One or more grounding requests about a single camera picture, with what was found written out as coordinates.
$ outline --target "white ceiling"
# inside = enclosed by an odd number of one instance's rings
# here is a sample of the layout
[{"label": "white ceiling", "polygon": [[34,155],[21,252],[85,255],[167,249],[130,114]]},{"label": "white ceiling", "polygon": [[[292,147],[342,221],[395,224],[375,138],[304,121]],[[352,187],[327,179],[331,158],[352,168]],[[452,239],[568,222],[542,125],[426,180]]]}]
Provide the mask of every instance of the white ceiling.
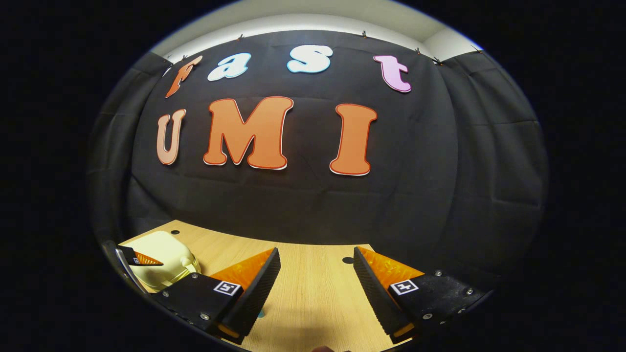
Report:
[{"label": "white ceiling", "polygon": [[241,0],[224,6],[182,28],[152,51],[165,55],[204,34],[251,19],[280,14],[328,14],[369,22],[424,42],[446,26],[389,0]]}]

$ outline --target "pink letter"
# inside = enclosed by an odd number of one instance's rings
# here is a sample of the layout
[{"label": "pink letter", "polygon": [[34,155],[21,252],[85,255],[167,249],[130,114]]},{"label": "pink letter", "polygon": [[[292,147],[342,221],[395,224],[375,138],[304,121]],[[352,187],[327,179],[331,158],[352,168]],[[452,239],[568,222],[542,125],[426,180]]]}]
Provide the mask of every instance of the pink letter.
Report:
[{"label": "pink letter", "polygon": [[382,78],[388,86],[403,93],[411,91],[411,85],[400,78],[400,71],[409,71],[406,66],[398,63],[398,59],[394,56],[374,56],[374,61],[381,63]]}]

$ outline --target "table surface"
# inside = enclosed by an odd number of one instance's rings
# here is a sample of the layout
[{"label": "table surface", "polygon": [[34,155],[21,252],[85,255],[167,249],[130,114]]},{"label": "table surface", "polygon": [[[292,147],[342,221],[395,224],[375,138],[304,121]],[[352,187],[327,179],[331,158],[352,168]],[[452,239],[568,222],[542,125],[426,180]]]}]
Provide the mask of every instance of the table surface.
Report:
[{"label": "table surface", "polygon": [[202,274],[208,276],[278,248],[280,272],[265,302],[265,316],[257,319],[242,348],[310,352],[326,345],[335,352],[373,352],[397,346],[376,319],[353,265],[342,261],[354,255],[355,246],[373,250],[369,244],[320,246],[262,241],[174,220],[121,245],[159,230],[180,231],[174,237],[198,258]]}]

